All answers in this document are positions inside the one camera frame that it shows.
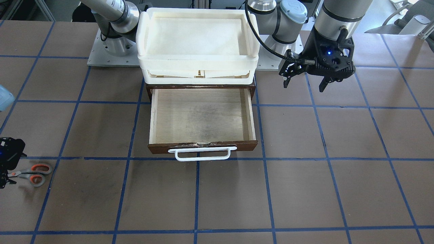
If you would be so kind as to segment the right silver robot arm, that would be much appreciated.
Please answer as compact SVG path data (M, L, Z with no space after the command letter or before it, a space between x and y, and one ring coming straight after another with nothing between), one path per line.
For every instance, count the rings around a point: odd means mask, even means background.
M125 0L82 0L81 3L90 9L99 25L99 43L106 48L104 54L127 58L137 52L139 15L145 10ZM8 184L16 184L14 177L28 179L34 187L39 187L45 183L44 176L51 173L48 165L45 165L46 170L37 170L33 166L29 170L14 172L19 160L27 156L23 152L25 146L22 139L1 138L1 189Z

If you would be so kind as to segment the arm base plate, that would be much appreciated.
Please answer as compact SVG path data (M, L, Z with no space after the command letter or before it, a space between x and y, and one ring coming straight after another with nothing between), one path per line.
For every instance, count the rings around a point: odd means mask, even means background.
M271 48L274 52L285 55L285 52L288 49L291 49L293 54L299 54L303 50L303 44L300 35L297 36L297 39L292 44L282 44L276 42L269 35L260 35L259 36L266 45ZM281 58L271 54L267 51L262 45L259 46L259 60L257 63L256 71L279 71L279 65L281 63Z
M87 65L97 67L139 67L136 43L124 37L105 39L105 36L101 35L101 31L98 30Z

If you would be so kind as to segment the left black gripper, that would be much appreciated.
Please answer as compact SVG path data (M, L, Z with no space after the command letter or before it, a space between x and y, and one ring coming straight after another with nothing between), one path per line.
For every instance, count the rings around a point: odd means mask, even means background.
M354 41L347 37L348 30L338 29L338 37L331 40L322 36L316 28L311 31L301 57L291 49L287 49L279 64L279 75L283 77L283 87L287 88L293 76L307 72L311 75L322 76L319 92L322 93L327 85L341 82L352 76L356 68L353 63ZM305 60L313 60L314 64L305 64Z

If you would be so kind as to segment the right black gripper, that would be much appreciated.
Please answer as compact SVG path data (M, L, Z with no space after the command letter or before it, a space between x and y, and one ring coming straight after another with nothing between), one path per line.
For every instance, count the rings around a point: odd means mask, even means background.
M2 137L0 142L0 189L4 189L7 184L17 184L14 180L9 179L8 170L14 170L20 158L26 156L23 153L26 144L22 139L11 137Z

